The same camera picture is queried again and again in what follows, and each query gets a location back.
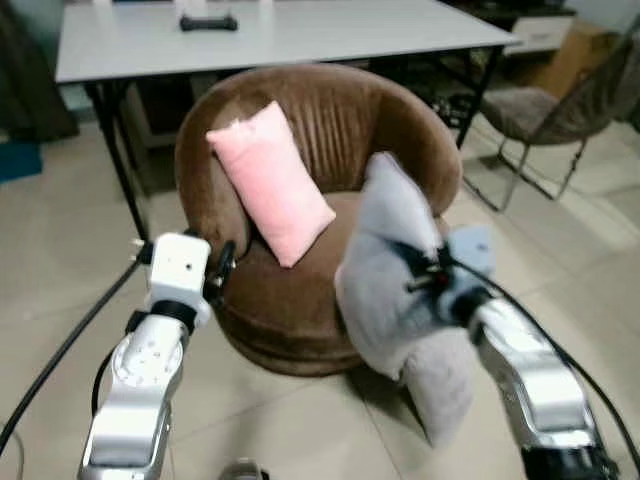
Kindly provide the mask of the dark hanging fabric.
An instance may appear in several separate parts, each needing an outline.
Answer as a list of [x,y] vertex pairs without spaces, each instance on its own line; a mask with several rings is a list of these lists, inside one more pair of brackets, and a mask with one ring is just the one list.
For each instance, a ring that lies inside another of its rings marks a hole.
[[65,140],[79,133],[44,50],[12,0],[0,0],[0,131],[27,143]]

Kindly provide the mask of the grey pillow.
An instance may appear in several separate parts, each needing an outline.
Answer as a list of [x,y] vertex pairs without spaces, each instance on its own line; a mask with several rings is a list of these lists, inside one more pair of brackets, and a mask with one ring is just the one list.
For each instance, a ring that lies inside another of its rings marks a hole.
[[335,300],[358,355],[408,390],[430,447],[444,448],[472,401],[477,358],[468,333],[410,291],[411,264],[433,260],[443,239],[424,193],[397,157],[370,157],[355,229],[335,270]]

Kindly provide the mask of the black game controller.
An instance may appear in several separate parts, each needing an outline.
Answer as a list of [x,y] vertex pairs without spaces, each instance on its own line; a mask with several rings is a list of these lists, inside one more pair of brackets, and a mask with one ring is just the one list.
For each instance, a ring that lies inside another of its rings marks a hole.
[[224,15],[187,15],[178,20],[180,31],[225,31],[237,32],[239,22],[232,14]]

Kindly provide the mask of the white cabinet drawer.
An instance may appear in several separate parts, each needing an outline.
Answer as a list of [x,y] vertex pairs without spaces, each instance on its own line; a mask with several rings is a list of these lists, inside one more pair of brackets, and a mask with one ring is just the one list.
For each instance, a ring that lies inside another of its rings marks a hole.
[[504,49],[506,55],[550,52],[561,47],[575,23],[573,15],[526,15],[516,20],[511,32],[518,40]]

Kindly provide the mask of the blue mat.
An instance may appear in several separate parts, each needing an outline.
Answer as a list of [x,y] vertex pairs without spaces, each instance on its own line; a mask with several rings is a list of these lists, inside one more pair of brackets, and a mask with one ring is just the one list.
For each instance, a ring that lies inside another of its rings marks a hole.
[[38,143],[0,142],[0,184],[44,172],[41,147]]

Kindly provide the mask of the pink pillow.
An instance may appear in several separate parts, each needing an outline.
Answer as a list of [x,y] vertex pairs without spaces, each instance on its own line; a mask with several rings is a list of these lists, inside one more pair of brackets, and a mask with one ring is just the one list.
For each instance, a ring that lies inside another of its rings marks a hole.
[[276,261],[293,268],[337,214],[303,165],[282,105],[270,102],[205,140]]

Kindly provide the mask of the grey robot foot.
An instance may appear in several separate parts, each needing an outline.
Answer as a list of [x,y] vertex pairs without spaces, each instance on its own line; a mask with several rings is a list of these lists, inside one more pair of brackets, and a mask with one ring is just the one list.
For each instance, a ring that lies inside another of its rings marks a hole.
[[271,480],[271,476],[256,461],[239,458],[221,468],[216,480]]

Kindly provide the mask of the brown cardboard box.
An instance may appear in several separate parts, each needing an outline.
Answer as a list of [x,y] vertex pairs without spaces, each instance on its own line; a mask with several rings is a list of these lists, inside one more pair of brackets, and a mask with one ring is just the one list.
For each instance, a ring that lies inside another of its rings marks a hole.
[[556,54],[530,70],[527,84],[556,99],[563,99],[582,78],[608,58],[618,41],[620,33],[612,29],[576,22]]

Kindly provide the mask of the white table black legs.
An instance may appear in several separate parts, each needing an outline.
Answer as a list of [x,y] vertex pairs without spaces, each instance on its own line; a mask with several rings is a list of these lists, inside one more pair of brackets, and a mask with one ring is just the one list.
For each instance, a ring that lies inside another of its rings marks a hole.
[[[180,31],[182,15],[232,14],[237,32]],[[500,58],[517,38],[438,0],[202,0],[113,3],[87,0],[61,9],[60,86],[79,84],[113,165],[137,236],[150,238],[125,161],[129,145],[120,102],[140,79],[191,76],[274,65],[402,58],[479,50],[483,74],[467,87],[483,95]]]

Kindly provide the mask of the grey fabric chair metal legs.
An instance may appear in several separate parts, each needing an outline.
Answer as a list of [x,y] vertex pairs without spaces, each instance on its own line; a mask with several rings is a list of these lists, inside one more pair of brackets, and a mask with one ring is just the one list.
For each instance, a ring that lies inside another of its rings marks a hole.
[[[582,154],[591,138],[614,122],[620,122],[634,110],[639,96],[640,32],[628,32],[620,44],[598,67],[573,84],[570,92],[556,99],[538,87],[513,87],[485,93],[480,113],[488,120],[500,141],[495,157],[512,170],[513,179],[506,187],[502,201],[485,195],[480,198],[490,209],[503,212],[515,197],[517,183],[529,184],[557,201],[570,188],[579,169]],[[557,191],[540,186],[526,174],[531,151],[535,147],[576,143],[577,151],[559,182]]]

